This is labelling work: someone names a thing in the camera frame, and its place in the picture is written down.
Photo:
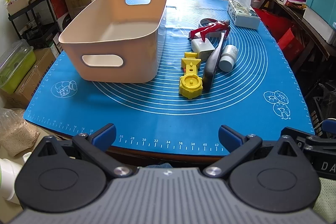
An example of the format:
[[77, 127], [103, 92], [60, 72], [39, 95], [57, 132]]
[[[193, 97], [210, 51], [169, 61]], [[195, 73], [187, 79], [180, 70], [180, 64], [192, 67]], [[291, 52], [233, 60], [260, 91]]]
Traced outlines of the white plastic jug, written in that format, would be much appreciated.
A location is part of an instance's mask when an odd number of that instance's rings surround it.
[[9, 159], [0, 159], [1, 163], [1, 197], [6, 201], [20, 204], [15, 194], [15, 180], [21, 171], [22, 166]]

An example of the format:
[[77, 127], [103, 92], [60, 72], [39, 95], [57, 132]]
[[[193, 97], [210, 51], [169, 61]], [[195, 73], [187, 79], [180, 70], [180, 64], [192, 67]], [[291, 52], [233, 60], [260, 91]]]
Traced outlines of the white power adapter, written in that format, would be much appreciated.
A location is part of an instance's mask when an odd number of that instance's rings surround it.
[[215, 50], [215, 47], [209, 41], [208, 38], [203, 41], [201, 38], [191, 40], [191, 49], [197, 53], [197, 56], [201, 61], [206, 61]]

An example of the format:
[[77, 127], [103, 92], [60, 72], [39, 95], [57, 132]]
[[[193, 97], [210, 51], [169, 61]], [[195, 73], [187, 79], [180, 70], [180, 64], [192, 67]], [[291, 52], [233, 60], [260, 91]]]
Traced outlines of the black tv remote control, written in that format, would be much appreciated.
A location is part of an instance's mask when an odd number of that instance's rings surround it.
[[222, 49], [223, 49], [223, 42], [226, 39], [225, 33], [221, 33], [221, 37], [216, 49], [211, 53], [210, 57], [206, 61], [206, 65], [203, 69], [203, 77], [202, 77], [202, 85], [203, 90], [205, 92], [209, 92], [211, 89], [211, 85], [213, 83], [218, 62], [220, 60]]

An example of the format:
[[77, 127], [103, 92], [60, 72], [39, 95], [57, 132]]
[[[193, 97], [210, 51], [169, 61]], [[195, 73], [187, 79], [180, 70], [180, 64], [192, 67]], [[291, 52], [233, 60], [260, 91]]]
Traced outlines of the blue silicone baking mat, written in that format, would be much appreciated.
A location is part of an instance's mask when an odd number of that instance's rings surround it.
[[260, 24], [232, 26], [226, 44], [238, 48], [232, 71], [218, 71], [211, 90], [189, 100], [179, 94], [181, 59], [200, 20], [229, 18], [227, 2], [168, 0], [167, 34], [156, 77], [144, 84], [83, 80], [62, 53], [33, 96], [25, 120], [74, 136], [116, 126], [116, 147], [178, 155], [223, 156], [220, 126], [277, 140], [292, 127], [313, 132], [296, 78], [275, 39]]

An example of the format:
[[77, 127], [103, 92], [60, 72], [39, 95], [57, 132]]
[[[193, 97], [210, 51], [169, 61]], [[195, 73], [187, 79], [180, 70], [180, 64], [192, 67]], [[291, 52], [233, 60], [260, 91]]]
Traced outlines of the bag of wood pellets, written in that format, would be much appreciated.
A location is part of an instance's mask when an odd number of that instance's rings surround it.
[[34, 146], [40, 133], [24, 118], [23, 109], [1, 108], [1, 146], [14, 157]]

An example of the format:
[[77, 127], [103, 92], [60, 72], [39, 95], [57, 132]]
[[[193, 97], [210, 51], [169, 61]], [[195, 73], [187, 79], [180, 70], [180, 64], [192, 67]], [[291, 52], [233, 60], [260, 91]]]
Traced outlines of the black metal shelf rack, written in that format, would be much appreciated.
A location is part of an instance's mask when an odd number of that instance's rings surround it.
[[[35, 7], [43, 2], [46, 2], [47, 4], [52, 19], [51, 23], [43, 23], [42, 17], [38, 16], [37, 12], [34, 10]], [[23, 15], [26, 17], [29, 26], [22, 32], [22, 34], [20, 34], [15, 24], [15, 20]], [[49, 0], [28, 0], [28, 4], [25, 5], [24, 8], [13, 13], [13, 15], [8, 12], [8, 20], [13, 25], [18, 38], [25, 39], [25, 41], [28, 42], [30, 46], [33, 46], [35, 50], [54, 47], [56, 51], [60, 53], [55, 41], [56, 35], [59, 34], [60, 29]]]

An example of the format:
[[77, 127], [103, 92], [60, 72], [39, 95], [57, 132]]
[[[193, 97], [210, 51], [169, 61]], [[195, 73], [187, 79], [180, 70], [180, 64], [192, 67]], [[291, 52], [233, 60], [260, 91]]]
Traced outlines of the beige plastic storage bin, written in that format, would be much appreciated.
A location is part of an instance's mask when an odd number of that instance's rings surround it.
[[94, 0], [59, 42], [81, 78], [146, 83], [156, 75], [166, 37], [167, 0]]

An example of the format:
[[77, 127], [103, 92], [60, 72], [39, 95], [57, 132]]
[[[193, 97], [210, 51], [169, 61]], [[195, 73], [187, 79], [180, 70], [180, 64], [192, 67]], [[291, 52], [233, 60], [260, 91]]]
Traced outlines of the cardboard box under green container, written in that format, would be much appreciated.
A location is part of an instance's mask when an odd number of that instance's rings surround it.
[[1, 96], [5, 99], [6, 108], [26, 109], [41, 84], [43, 77], [56, 61], [50, 48], [36, 50], [34, 53], [37, 60], [22, 79], [15, 92], [7, 94], [1, 90]]

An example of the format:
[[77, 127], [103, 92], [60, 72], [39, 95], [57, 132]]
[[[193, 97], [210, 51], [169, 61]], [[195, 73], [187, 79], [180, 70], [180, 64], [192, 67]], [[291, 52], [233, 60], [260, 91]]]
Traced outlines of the green lidded plastic container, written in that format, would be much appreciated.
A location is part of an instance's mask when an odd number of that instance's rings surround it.
[[13, 94], [37, 58], [32, 46], [18, 40], [1, 56], [1, 89]]

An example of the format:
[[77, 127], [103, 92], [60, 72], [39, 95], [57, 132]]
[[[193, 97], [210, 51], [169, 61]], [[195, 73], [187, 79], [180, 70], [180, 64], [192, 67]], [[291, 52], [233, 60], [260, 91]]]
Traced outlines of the white pill bottle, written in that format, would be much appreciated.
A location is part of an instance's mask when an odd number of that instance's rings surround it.
[[237, 58], [238, 58], [239, 50], [234, 45], [227, 45], [224, 47], [218, 67], [223, 72], [230, 72], [234, 68]]

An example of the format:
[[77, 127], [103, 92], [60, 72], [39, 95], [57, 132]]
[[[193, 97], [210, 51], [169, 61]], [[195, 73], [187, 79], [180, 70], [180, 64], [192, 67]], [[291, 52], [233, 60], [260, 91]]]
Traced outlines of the red silver hero figure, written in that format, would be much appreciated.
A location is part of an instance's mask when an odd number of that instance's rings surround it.
[[201, 40], [203, 42], [206, 41], [206, 35], [214, 32], [224, 32], [224, 40], [228, 37], [228, 34], [230, 33], [231, 26], [229, 20], [224, 21], [214, 21], [210, 22], [208, 25], [199, 27], [197, 29], [191, 30], [189, 32], [189, 40], [195, 39], [195, 35], [197, 33], [200, 34]]

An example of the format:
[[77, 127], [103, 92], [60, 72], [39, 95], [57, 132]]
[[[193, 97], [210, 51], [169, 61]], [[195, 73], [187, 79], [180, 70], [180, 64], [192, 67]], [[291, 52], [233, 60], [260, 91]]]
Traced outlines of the dark wooden side shelf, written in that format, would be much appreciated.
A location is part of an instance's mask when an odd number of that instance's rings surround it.
[[335, 47], [328, 44], [323, 39], [323, 37], [303, 18], [300, 13], [297, 13], [296, 11], [293, 11], [290, 7], [283, 5], [280, 0], [272, 1], [280, 6], [303, 30], [307, 32], [307, 34], [314, 41], [315, 45], [322, 52], [326, 59], [329, 59], [330, 57], [335, 57]]

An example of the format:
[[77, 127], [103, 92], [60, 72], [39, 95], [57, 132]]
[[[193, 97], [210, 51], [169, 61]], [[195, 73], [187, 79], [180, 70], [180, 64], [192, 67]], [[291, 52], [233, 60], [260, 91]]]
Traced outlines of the tissue box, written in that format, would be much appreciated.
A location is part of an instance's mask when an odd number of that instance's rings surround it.
[[229, 0], [227, 12], [236, 27], [257, 30], [260, 18], [251, 6], [252, 0]]

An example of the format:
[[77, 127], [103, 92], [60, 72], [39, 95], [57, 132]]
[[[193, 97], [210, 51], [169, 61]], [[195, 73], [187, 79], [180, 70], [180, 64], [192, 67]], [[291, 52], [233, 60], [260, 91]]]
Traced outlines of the yellow plastic toy tool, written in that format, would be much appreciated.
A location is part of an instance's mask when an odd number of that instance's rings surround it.
[[203, 91], [202, 78], [198, 76], [200, 65], [197, 53], [185, 52], [184, 58], [181, 58], [184, 75], [179, 80], [179, 94], [189, 100], [197, 98]]

